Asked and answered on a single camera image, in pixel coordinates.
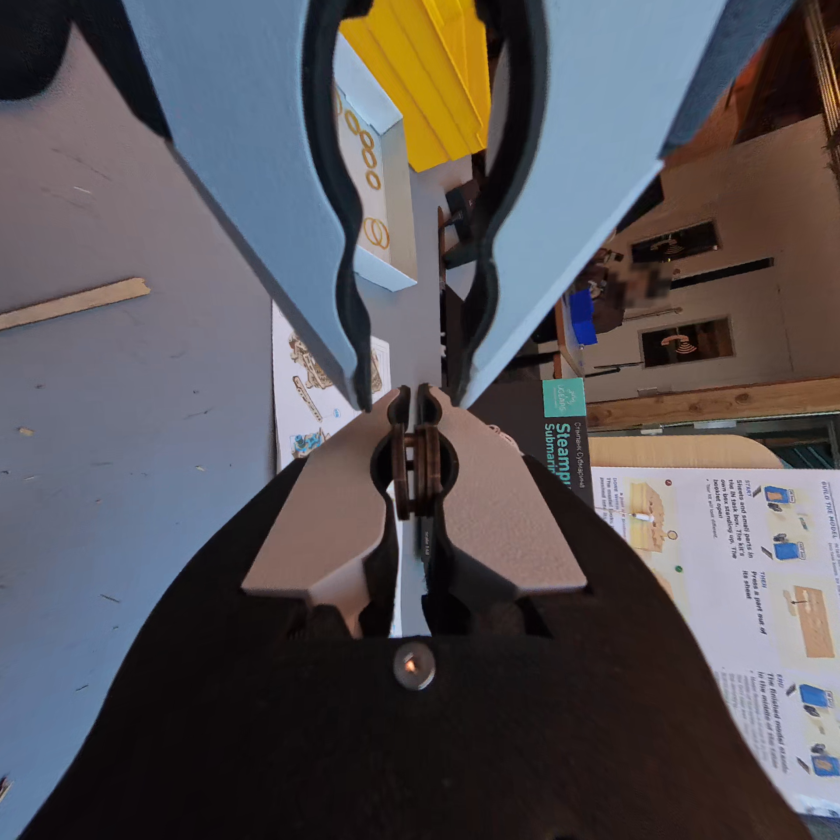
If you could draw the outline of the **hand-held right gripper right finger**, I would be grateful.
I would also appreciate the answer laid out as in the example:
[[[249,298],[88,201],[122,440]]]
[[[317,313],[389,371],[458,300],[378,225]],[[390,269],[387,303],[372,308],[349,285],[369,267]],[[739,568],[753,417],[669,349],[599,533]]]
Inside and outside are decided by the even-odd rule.
[[[551,637],[537,600],[586,578],[519,447],[440,389],[422,385],[417,425],[440,436],[442,491],[419,519],[434,636]]]

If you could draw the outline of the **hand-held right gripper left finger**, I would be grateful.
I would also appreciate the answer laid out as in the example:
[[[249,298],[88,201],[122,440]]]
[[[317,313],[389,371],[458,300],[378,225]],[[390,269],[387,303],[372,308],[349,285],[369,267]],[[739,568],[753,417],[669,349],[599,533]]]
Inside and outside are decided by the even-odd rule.
[[[411,394],[390,390],[296,463],[243,593],[333,607],[354,637],[392,635]]]

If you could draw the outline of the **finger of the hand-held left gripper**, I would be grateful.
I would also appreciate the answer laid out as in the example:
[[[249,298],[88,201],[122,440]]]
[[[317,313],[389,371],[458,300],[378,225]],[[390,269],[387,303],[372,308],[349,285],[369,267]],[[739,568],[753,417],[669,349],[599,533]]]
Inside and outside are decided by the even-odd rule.
[[[371,410],[360,196],[340,153],[333,56],[372,2],[124,2],[205,204],[352,407]]]
[[[451,399],[492,383],[639,198],[725,2],[475,2],[507,58]]]

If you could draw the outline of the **wooden gear assembly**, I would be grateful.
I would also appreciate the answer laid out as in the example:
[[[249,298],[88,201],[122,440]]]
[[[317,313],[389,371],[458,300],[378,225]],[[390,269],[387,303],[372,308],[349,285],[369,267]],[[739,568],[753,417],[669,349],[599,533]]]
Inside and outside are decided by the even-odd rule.
[[[411,516],[434,515],[442,491],[442,456],[437,426],[424,423],[412,433],[404,423],[391,431],[391,466],[395,515],[407,521]]]

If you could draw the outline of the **dark model kit box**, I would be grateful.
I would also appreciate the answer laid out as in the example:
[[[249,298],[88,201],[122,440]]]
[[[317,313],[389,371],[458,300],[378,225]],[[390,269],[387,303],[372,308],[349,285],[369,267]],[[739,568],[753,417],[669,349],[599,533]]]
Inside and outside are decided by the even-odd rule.
[[[490,385],[469,410],[509,436],[594,507],[584,382],[577,379]]]

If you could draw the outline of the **set of wooden rings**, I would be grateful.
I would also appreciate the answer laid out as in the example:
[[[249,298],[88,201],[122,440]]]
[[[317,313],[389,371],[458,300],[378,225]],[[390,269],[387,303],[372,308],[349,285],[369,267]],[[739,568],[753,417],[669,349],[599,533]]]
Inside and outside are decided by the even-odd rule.
[[[390,262],[391,236],[385,206],[382,138],[362,119],[361,113],[351,106],[336,84],[332,95],[339,149],[362,207],[358,245]]]

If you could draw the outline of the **black stand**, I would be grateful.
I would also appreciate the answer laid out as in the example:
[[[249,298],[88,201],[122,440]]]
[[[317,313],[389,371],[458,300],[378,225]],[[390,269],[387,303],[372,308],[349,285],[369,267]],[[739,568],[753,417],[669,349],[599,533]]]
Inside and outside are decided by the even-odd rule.
[[[449,218],[443,222],[440,230],[453,227],[457,237],[454,245],[444,248],[442,260],[447,270],[474,263],[478,259],[479,246],[473,234],[472,219],[481,187],[482,181],[474,177],[444,195]]]

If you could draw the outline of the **illustrated instruction booklet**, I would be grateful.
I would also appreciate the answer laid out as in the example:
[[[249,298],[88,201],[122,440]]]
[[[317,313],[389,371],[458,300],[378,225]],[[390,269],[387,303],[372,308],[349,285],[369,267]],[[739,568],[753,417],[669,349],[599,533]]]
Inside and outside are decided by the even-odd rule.
[[[277,304],[271,306],[271,369],[276,436],[276,472],[336,435],[360,412],[327,383]],[[392,634],[429,635],[419,602],[424,593],[418,561],[400,560]]]

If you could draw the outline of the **white cardboard tray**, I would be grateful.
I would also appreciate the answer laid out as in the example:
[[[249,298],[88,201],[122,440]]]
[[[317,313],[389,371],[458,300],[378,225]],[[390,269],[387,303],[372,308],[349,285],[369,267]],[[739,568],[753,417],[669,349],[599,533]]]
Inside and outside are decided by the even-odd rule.
[[[337,36],[332,73],[333,85],[342,89],[351,106],[358,109],[362,119],[381,136],[391,261],[385,262],[360,247],[359,234],[353,270],[358,278],[387,291],[403,291],[417,283],[413,201],[403,116],[343,35]]]

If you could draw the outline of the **blue storage bin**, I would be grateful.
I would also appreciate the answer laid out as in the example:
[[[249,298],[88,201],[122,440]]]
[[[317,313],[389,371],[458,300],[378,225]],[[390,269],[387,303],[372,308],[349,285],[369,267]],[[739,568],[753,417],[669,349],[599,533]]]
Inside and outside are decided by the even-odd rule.
[[[594,302],[589,289],[572,293],[568,298],[570,324],[576,342],[580,346],[597,344],[594,325]]]

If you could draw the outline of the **yellow plastic bin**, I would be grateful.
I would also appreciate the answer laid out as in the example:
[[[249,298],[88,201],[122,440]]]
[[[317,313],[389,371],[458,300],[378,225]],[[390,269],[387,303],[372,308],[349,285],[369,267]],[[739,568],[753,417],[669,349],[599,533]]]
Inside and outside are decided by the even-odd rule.
[[[402,114],[415,172],[487,147],[487,32],[474,2],[374,1],[339,32]]]

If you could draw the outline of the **light plywood sheet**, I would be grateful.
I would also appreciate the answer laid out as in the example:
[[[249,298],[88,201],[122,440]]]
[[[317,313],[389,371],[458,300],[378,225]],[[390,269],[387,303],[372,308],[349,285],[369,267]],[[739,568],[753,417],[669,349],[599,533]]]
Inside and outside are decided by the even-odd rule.
[[[595,436],[591,465],[604,468],[782,469],[761,443],[729,434]]]

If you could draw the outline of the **large white instruction sheet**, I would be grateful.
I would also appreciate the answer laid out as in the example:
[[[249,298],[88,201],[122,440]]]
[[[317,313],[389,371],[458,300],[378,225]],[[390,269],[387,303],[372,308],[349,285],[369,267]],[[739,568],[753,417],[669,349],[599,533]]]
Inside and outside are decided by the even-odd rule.
[[[838,470],[591,476],[596,513],[679,609],[765,773],[795,811],[838,818]]]

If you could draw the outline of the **thin wooden strip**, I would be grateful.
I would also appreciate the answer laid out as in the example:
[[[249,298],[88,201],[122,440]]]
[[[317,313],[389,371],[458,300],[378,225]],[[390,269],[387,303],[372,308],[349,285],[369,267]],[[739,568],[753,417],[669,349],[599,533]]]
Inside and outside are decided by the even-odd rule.
[[[64,297],[33,303],[24,308],[4,311],[1,314],[1,330],[26,327],[71,314],[143,298],[150,294],[151,288],[146,280],[141,277],[119,280]]]

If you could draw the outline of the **wooden beam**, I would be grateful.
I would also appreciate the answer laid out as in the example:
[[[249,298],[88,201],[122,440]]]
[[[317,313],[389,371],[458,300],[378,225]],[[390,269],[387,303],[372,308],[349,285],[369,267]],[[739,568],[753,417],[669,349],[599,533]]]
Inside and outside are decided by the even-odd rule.
[[[587,406],[588,428],[613,432],[712,421],[838,414],[838,375],[638,396]]]

